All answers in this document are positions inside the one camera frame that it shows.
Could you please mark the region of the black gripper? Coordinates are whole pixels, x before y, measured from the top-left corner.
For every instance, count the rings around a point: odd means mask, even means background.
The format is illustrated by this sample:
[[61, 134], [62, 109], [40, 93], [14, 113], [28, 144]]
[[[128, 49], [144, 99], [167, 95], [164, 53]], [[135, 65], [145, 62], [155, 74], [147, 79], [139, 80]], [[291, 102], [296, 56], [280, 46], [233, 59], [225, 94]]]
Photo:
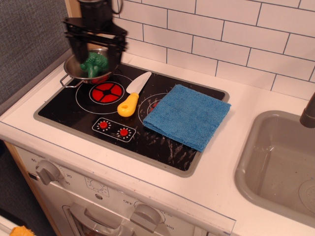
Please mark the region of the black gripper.
[[110, 10], [83, 10], [82, 17], [63, 20], [73, 54], [79, 63], [88, 56], [87, 44], [108, 47], [107, 60], [109, 71], [114, 72], [121, 63], [122, 51], [126, 50], [127, 31], [113, 22], [113, 16], [119, 14]]

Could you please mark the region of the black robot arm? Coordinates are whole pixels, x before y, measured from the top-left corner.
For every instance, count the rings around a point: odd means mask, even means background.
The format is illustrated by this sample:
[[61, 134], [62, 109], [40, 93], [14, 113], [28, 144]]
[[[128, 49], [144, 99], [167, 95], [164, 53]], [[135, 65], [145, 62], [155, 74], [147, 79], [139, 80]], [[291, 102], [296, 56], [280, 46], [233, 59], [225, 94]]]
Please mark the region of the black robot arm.
[[79, 63], [88, 58], [87, 44], [107, 48], [109, 71], [113, 72], [121, 63], [122, 53], [126, 50], [127, 31], [114, 24], [110, 0], [80, 0], [81, 17], [65, 18], [65, 36]]

